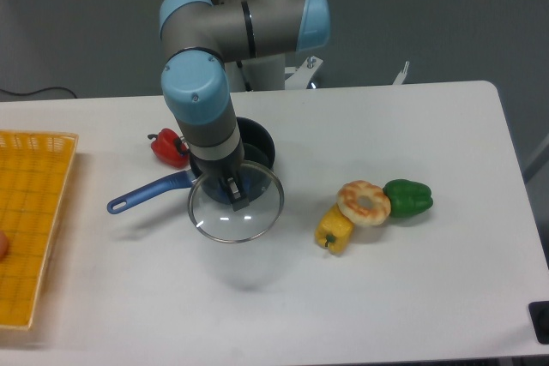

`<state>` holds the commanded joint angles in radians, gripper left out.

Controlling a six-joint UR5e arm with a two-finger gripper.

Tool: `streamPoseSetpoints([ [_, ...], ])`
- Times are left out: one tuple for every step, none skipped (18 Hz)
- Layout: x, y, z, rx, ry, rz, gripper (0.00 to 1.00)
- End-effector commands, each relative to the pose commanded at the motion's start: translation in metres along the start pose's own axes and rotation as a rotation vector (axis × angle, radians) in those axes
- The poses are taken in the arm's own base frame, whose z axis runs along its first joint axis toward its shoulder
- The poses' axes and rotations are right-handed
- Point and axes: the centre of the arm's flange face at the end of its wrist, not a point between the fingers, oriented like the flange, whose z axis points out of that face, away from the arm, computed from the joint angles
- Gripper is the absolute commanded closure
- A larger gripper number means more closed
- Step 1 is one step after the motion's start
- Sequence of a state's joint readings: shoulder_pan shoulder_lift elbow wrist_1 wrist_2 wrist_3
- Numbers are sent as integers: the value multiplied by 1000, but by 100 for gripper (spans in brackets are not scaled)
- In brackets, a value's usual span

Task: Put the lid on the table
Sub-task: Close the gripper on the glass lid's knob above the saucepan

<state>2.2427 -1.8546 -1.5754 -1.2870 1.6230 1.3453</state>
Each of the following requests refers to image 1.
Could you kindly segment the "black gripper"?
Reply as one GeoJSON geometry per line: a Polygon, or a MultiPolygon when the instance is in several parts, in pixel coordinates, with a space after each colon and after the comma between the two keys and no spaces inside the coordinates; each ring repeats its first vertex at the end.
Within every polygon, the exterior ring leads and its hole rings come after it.
{"type": "Polygon", "coordinates": [[[231,203],[234,212],[249,206],[250,201],[241,182],[240,168],[244,162],[244,146],[235,148],[190,146],[190,167],[197,177],[207,175],[219,180],[220,201],[231,203]]]}

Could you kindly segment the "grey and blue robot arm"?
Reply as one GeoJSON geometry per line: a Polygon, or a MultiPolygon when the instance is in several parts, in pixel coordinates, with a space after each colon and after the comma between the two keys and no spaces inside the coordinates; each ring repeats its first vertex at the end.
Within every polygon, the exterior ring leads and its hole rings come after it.
{"type": "Polygon", "coordinates": [[[330,36],[328,0],[164,0],[159,36],[166,58],[160,85],[167,107],[204,177],[234,210],[249,192],[240,176],[244,145],[227,63],[307,51],[330,36]]]}

